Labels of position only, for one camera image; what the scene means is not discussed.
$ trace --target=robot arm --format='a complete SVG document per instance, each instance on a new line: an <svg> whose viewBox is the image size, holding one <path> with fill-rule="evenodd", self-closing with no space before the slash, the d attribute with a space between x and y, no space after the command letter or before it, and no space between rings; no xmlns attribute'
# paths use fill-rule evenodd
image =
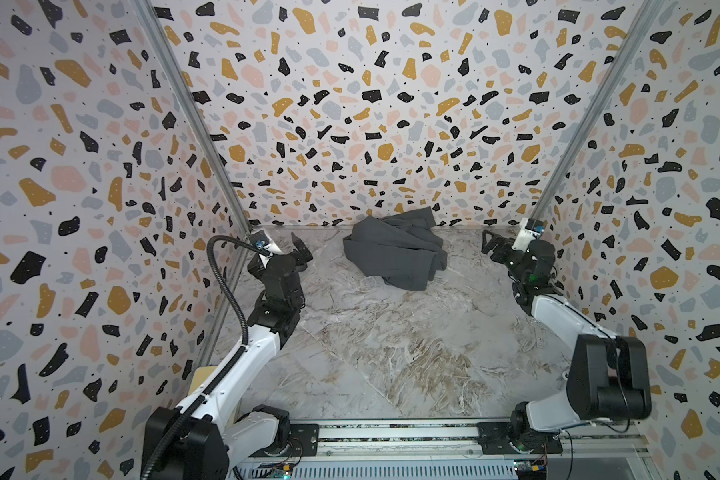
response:
<svg viewBox="0 0 720 480"><path fill-rule="evenodd" d="M226 478L230 465L265 449L273 456L284 453L288 442L288 412L258 406L225 430L240 398L293 334L305 305L298 273L306 269L312 254L304 243L291 235L296 250L284 254L272 238L260 230L251 242L269 255L255 255L248 271L264 283L253 312L248 318L249 339L242 338L213 370L208 379L184 398L173 410L160 407L147 420L142 454L143 478L190 480ZM184 412L182 428L170 439L159 461L148 472L153 452Z"/></svg>
<svg viewBox="0 0 720 480"><path fill-rule="evenodd" d="M650 384L643 343L593 323L571 305L552 284L554 247L539 240L544 231L541 222L523 219L520 227L514 242L499 235L488 241L484 232L482 252L506 265L515 301L574 354L565 389L515 408L514 436L558 433L586 422L648 417Z"/></svg>

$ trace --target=garment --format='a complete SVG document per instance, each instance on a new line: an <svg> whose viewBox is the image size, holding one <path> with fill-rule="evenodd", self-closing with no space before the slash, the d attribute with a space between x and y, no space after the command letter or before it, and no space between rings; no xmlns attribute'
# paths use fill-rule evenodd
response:
<svg viewBox="0 0 720 480"><path fill-rule="evenodd" d="M430 231L432 226L429 207L384 219L369 216L344 239L344 253L365 276L380 276L404 290L425 290L448 260L442 238Z"/></svg>

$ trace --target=speckled wall panel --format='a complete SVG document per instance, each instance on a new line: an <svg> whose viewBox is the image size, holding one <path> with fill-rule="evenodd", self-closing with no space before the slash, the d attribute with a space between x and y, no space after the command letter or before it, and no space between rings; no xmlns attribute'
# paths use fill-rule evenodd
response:
<svg viewBox="0 0 720 480"><path fill-rule="evenodd" d="M155 0L253 224L530 212L637 0Z"/></svg>
<svg viewBox="0 0 720 480"><path fill-rule="evenodd" d="M665 2L547 213L567 295L649 356L667 479L720 479L720 2Z"/></svg>
<svg viewBox="0 0 720 480"><path fill-rule="evenodd" d="M0 479L136 478L228 207L126 2L0 2ZM228 265L230 255L220 255Z"/></svg>

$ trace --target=black mounting bracket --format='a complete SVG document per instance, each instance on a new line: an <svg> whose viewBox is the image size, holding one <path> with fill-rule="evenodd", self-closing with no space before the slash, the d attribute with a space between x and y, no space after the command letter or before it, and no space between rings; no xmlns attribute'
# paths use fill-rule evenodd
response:
<svg viewBox="0 0 720 480"><path fill-rule="evenodd" d="M509 422L480 422L477 427L478 444L483 450L483 455L512 456L518 453L540 455L544 453L544 445L547 446L547 453L563 452L560 441L552 438L552 435L540 433L537 438L532 439L532 448L520 443L517 439L510 440Z"/></svg>
<svg viewBox="0 0 720 480"><path fill-rule="evenodd" d="M295 462L299 457L317 456L317 442L320 439L320 426L317 423L292 423L288 432L287 443L292 445L293 450L289 455ZM268 457L265 449L257 450L251 458L257 460L261 457Z"/></svg>

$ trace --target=marble floor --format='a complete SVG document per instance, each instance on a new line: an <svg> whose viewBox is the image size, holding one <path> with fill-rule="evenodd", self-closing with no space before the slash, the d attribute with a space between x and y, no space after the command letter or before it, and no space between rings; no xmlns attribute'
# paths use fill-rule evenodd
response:
<svg viewBox="0 0 720 480"><path fill-rule="evenodd" d="M424 292L365 277L344 256L350 230L270 235L290 251L291 232L315 257L301 274L306 308L241 412L265 403L292 418L508 416L516 403L562 387L572 352L515 304L506 268L480 253L480 230L433 229L448 268ZM261 290L243 271L235 296L246 315ZM212 364L239 338L230 310Z"/></svg>

